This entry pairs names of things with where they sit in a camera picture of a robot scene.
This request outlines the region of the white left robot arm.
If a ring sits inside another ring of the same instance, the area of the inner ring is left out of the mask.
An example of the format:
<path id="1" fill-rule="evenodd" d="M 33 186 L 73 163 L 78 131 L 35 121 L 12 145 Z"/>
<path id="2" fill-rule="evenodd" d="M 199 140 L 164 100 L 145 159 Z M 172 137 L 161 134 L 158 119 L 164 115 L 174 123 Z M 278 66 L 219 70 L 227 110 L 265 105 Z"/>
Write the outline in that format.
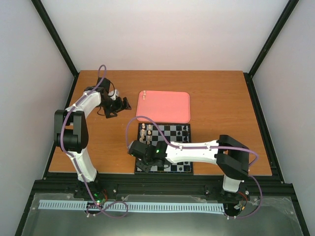
<path id="1" fill-rule="evenodd" d="M 95 181 L 97 170 L 88 154 L 89 133 L 87 117 L 94 108 L 102 108 L 106 118 L 114 118 L 131 106 L 126 97 L 119 97 L 113 83 L 99 77 L 95 86 L 85 88 L 82 96 L 64 110 L 54 114 L 54 143 L 69 157 L 78 180 L 88 182 L 85 192 L 92 198 L 102 194 L 102 185 Z"/>

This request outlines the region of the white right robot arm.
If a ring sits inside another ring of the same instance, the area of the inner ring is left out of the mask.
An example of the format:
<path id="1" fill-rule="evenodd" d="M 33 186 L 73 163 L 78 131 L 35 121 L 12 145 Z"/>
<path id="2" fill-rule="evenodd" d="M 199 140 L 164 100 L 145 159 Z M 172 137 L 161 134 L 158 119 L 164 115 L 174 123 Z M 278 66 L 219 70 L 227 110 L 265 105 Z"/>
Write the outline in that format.
<path id="1" fill-rule="evenodd" d="M 223 171 L 222 189 L 236 193 L 241 182 L 249 176 L 250 166 L 258 160 L 256 152 L 228 135 L 203 143 L 169 142 L 166 139 L 156 145 L 145 144 L 139 140 L 127 146 L 128 154 L 136 158 L 136 165 L 144 172 L 152 166 L 180 162 L 210 163 Z"/>

